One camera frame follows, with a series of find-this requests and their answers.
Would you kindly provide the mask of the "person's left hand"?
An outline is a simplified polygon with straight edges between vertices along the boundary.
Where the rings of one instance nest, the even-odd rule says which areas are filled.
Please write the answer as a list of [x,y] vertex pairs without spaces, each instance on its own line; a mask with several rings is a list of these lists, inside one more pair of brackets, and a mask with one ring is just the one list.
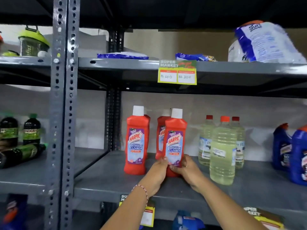
[[159,166],[158,161],[156,161],[138,183],[138,186],[141,186],[146,191],[148,198],[154,196],[160,189],[166,177],[166,170],[167,167]]

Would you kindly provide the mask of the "person's right hand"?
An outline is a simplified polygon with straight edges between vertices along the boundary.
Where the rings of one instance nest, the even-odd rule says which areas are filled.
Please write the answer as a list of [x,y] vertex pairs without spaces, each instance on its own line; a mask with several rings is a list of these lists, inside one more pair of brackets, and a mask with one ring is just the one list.
[[205,177],[193,159],[185,154],[181,161],[181,167],[185,167],[185,174],[180,174],[191,188],[202,193]]

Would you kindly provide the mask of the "red cleaner bottle white cap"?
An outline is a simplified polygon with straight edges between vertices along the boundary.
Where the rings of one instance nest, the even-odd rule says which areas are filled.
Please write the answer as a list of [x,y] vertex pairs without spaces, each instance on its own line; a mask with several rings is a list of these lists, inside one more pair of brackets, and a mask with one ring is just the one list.
[[147,144],[146,144],[146,153],[147,153],[148,152],[148,145],[149,145],[150,120],[151,120],[151,117],[148,115],[146,107],[144,107],[144,116],[148,119],[148,125],[147,125],[148,134],[147,134]]
[[172,108],[171,118],[165,121],[163,141],[163,157],[167,157],[169,165],[182,167],[186,128],[187,122],[183,119],[183,110]]
[[126,146],[124,172],[144,175],[149,139],[149,119],[144,115],[144,106],[134,105],[133,113],[126,120]]
[[162,115],[157,119],[157,133],[156,133],[156,154],[155,158],[163,158],[163,142],[165,135],[165,121],[171,118],[171,108],[164,109]]

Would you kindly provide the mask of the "person's left forearm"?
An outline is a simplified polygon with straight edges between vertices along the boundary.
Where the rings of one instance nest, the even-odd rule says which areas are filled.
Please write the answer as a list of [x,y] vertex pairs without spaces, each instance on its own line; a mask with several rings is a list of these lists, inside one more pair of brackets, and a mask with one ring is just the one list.
[[100,230],[138,230],[149,198],[158,189],[136,185]]

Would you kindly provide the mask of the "person's right forearm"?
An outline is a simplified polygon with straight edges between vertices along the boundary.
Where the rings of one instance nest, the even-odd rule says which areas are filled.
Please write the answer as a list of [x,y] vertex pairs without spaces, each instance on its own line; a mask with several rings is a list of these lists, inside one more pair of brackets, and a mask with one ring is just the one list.
[[204,197],[223,230],[266,230],[261,222],[207,178],[197,179],[191,187]]

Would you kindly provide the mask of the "clear liquid bottle red cap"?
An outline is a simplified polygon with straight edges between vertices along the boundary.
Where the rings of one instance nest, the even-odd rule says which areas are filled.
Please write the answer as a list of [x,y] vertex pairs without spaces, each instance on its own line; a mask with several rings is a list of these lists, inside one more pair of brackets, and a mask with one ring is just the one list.
[[240,124],[238,116],[232,117],[231,126],[237,133],[236,141],[236,169],[242,169],[244,166],[244,151],[245,151],[245,128]]
[[235,177],[237,131],[229,116],[221,116],[214,128],[210,149],[210,178],[221,185],[232,185]]
[[206,115],[206,120],[200,128],[198,161],[204,166],[210,165],[211,142],[213,138],[213,130],[215,128],[213,115]]

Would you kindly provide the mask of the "yellow green price tag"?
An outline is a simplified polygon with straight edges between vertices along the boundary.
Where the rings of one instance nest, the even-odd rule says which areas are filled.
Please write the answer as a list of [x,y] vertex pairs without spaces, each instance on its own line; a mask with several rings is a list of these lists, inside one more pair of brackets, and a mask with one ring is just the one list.
[[286,230],[284,217],[281,215],[255,207],[244,207],[243,209],[269,230]]
[[160,60],[158,83],[197,85],[196,60]]
[[[128,215],[130,219],[136,220],[137,219],[137,212],[135,209],[128,209],[125,212],[125,215]],[[139,223],[138,230],[144,230],[145,227],[152,228],[154,226],[154,218],[155,218],[155,201],[152,198],[149,198],[147,205],[144,209],[142,218]]]

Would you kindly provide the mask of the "grey metal shelving rack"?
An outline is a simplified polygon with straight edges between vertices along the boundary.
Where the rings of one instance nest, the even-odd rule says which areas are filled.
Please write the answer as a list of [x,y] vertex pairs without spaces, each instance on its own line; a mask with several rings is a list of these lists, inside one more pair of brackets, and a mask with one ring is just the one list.
[[62,224],[63,134],[65,122],[67,27],[69,0],[53,0],[52,58],[0,57],[0,73],[43,82],[50,81],[49,139],[44,158],[37,162],[0,170],[0,193],[42,195],[44,198],[44,229],[60,230]]
[[[126,194],[132,188],[133,182],[140,179],[140,175],[124,175],[124,153],[120,154],[121,131],[121,92],[123,89],[132,92],[159,92],[177,94],[217,94],[233,96],[257,96],[282,91],[291,85],[307,82],[307,65],[278,64],[278,63],[235,63],[235,62],[200,62],[197,61],[197,85],[179,85],[158,83],[158,60],[135,59],[100,59],[78,57],[79,50],[79,16],[80,0],[69,0],[67,27],[67,73],[66,73],[66,103],[63,143],[63,177],[62,177],[62,217],[67,213],[68,220],[62,220],[61,230],[71,230],[72,208],[70,198],[80,198],[92,201],[112,203],[108,208],[119,204],[120,194]],[[106,89],[105,100],[105,152],[93,162],[75,173],[72,166],[75,163],[75,122],[77,104],[78,76],[84,76],[78,69],[98,71],[106,83],[100,84]],[[233,78],[235,81],[245,79],[272,78],[260,85],[224,85],[215,83],[199,83],[203,77],[213,78],[213,81]],[[286,180],[281,172],[274,172],[267,162],[250,162],[254,174],[248,167],[244,173],[239,172],[239,183],[234,188],[222,187],[240,204],[252,204],[265,210],[273,210],[276,214],[284,214],[288,221],[287,227],[304,224],[307,230],[307,189],[294,185]],[[275,194],[287,198],[287,202],[273,202]],[[162,191],[153,201],[162,209],[195,210],[203,215],[209,212],[205,201],[195,191],[188,188],[179,178],[167,178],[162,185]]]

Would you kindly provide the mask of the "blue cleaner bottle orange cap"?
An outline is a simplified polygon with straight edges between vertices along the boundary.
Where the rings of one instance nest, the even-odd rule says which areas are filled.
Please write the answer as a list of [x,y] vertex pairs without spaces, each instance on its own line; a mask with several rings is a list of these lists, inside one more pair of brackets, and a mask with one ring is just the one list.
[[307,186],[307,124],[292,135],[289,178],[297,185]]
[[289,171],[292,137],[288,134],[288,123],[279,125],[273,132],[272,166],[276,170]]

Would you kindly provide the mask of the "blue yellow snack packet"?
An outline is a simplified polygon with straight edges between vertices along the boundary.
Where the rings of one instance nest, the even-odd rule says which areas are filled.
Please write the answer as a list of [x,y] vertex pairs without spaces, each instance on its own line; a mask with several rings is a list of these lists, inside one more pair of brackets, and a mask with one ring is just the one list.
[[176,53],[175,54],[176,60],[188,60],[188,61],[211,61],[217,62],[217,60],[213,56],[204,55],[204,54],[183,54],[183,53]]

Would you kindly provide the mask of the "flat blue white packet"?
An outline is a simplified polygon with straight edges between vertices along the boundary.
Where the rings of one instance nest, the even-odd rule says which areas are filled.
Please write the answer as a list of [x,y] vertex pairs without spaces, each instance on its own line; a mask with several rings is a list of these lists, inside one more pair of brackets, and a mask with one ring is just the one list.
[[135,60],[148,60],[149,57],[142,53],[137,52],[113,52],[105,54],[97,54],[97,58],[117,58],[117,59],[135,59]]

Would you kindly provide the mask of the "white jar orange lid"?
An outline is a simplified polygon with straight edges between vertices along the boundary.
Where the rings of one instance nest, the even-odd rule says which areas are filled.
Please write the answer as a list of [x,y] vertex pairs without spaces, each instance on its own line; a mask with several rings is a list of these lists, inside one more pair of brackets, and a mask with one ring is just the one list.
[[228,62],[251,62],[270,60],[270,51],[263,42],[262,20],[253,20],[234,30],[234,39],[228,49]]

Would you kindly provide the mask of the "white blue detergent bag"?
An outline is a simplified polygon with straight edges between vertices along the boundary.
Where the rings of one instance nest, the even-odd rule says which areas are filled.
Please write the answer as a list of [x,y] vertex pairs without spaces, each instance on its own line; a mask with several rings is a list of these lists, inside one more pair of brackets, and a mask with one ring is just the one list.
[[270,60],[263,63],[307,64],[307,59],[295,48],[281,26],[270,22],[264,22],[261,25],[262,28],[258,28],[258,31],[263,34],[263,42],[271,55]]

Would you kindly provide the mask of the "blue cleaner bottle orange label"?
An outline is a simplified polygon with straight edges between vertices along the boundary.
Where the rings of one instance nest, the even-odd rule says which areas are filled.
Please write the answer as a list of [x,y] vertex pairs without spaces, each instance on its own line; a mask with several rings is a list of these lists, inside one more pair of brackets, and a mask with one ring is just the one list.
[[8,194],[6,199],[6,213],[0,218],[0,230],[28,230],[26,226],[27,218],[26,194]]

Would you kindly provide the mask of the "clear shaker bottle green lid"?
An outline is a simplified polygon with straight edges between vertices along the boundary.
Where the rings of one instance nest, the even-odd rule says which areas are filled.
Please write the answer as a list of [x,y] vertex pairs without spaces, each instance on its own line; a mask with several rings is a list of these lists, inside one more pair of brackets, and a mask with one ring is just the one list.
[[20,43],[20,56],[37,57],[40,51],[48,52],[50,43],[40,33],[38,26],[30,28],[28,25],[18,36]]

